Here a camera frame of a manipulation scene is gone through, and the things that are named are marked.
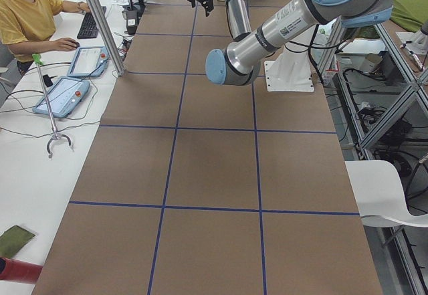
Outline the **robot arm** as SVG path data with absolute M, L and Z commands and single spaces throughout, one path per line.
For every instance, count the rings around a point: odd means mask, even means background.
M 213 0 L 187 0 L 200 3 L 206 14 Z M 292 0 L 252 30 L 245 0 L 225 0 L 227 24 L 233 39 L 225 49 L 211 50 L 205 61 L 208 79 L 218 85 L 244 86 L 253 83 L 261 59 L 314 25 L 326 25 L 341 18 L 345 27 L 362 27 L 388 20 L 393 0 Z

